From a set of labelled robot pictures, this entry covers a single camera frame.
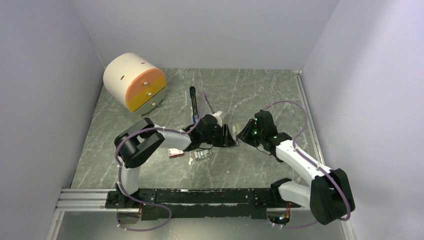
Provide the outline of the red staples box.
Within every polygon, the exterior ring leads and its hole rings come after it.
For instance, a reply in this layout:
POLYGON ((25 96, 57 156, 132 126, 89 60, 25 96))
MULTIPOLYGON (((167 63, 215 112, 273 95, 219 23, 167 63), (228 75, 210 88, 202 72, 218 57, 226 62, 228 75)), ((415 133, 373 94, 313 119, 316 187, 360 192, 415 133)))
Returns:
POLYGON ((184 151, 176 149, 176 148, 169 148, 168 149, 168 157, 170 159, 181 157, 184 154, 185 154, 184 151))

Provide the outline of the blue black stapler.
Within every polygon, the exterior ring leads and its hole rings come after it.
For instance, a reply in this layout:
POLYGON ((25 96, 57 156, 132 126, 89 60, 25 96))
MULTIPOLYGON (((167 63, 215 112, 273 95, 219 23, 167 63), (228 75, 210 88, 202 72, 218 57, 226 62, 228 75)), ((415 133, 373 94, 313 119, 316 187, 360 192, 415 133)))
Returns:
POLYGON ((197 120, 199 119, 199 111, 198 111, 198 104, 197 104, 196 88, 194 86, 189 87, 189 95, 191 100, 192 121, 195 124, 197 120))

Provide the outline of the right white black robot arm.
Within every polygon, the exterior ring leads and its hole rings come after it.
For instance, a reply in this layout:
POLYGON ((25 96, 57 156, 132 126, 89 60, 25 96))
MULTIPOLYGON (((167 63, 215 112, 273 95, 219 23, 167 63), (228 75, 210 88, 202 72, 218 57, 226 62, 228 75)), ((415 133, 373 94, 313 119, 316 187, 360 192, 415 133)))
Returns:
POLYGON ((301 185, 286 178, 270 193, 275 207, 285 203, 298 204, 311 211, 316 221, 327 225, 335 220, 347 220, 355 210, 348 176, 342 169, 321 164, 297 146, 285 132, 278 132, 269 111, 256 113, 236 138, 253 147, 262 146, 278 161, 292 167, 307 183, 301 185))

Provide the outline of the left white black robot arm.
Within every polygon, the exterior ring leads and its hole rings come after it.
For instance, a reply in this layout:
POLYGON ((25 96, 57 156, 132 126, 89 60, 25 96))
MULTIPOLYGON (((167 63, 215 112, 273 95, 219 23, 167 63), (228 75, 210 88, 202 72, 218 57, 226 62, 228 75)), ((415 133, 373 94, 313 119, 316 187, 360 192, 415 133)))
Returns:
POLYGON ((118 162, 118 201, 126 208, 139 200, 139 174, 143 165, 157 149, 177 149, 183 152, 199 150, 202 144, 228 148, 237 144, 227 124, 218 116, 206 114, 183 129, 171 129, 154 124, 148 117, 127 128, 114 139, 118 162))

